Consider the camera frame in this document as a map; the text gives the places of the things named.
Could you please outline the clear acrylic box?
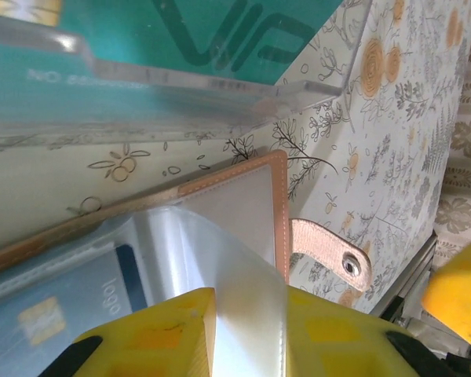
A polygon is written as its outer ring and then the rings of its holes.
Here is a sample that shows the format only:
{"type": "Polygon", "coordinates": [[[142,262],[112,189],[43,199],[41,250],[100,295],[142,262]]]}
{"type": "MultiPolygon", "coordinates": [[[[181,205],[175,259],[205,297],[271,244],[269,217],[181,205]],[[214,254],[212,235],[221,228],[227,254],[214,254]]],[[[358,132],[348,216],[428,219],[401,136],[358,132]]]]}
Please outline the clear acrylic box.
{"type": "Polygon", "coordinates": [[[78,42],[74,52],[65,52],[53,36],[33,28],[18,42],[13,36],[0,36],[0,49],[51,53],[64,60],[79,59],[98,79],[137,82],[149,86],[218,90],[263,96],[275,106],[269,115],[175,115],[137,124],[87,123],[68,126],[24,126],[0,123],[0,148],[65,145],[96,145],[150,141],[172,141],[239,136],[274,120],[339,97],[344,91],[356,59],[373,0],[342,0],[278,81],[272,85],[245,82],[216,75],[145,67],[97,59],[78,42]]]}

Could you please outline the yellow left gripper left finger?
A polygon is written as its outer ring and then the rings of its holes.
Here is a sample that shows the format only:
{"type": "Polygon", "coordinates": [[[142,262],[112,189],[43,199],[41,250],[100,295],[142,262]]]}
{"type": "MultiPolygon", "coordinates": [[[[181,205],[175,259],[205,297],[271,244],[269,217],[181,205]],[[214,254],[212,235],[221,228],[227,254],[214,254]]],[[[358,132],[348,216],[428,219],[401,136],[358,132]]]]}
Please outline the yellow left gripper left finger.
{"type": "Polygon", "coordinates": [[[39,377],[212,377],[216,299],[198,288],[81,334],[39,377]]]}

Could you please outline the aluminium frame profile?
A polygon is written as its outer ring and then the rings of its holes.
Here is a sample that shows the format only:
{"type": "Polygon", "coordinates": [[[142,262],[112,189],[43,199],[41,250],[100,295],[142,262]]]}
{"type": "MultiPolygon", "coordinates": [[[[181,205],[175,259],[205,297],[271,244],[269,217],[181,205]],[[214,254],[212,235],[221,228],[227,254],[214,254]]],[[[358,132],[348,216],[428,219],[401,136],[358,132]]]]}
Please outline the aluminium frame profile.
{"type": "Polygon", "coordinates": [[[407,267],[371,310],[370,315],[406,328],[411,320],[420,320],[421,298],[433,270],[437,235],[427,239],[407,267]]]}

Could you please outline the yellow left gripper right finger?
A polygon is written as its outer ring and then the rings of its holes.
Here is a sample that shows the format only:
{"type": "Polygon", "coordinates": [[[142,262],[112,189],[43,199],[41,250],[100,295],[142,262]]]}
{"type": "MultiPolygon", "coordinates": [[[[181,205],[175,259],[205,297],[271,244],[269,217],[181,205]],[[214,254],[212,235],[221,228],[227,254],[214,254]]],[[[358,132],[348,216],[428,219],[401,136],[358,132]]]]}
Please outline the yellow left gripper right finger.
{"type": "Polygon", "coordinates": [[[471,377],[471,360],[438,357],[406,329],[287,288],[286,377],[471,377]]]}

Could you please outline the floral fern print tablecloth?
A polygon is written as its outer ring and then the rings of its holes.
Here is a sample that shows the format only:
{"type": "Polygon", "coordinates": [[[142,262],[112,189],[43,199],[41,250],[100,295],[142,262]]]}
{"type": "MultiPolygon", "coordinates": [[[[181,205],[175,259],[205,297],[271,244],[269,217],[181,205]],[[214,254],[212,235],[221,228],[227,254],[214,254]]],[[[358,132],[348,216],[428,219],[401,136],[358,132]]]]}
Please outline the floral fern print tablecloth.
{"type": "Polygon", "coordinates": [[[0,248],[281,149],[290,215],[345,237],[374,269],[360,294],[296,255],[290,282],[369,311],[433,230],[470,44],[471,0],[373,0],[345,92],[246,136],[0,149],[0,248]]]}

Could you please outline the blue logo card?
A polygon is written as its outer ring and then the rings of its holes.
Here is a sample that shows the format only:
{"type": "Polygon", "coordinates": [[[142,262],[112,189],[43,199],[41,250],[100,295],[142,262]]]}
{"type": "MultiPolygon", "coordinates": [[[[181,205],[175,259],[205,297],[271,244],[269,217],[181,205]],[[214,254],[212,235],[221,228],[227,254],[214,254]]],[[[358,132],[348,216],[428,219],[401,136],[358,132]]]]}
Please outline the blue logo card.
{"type": "Polygon", "coordinates": [[[38,377],[79,335],[146,305],[129,245],[1,299],[0,377],[38,377]]]}

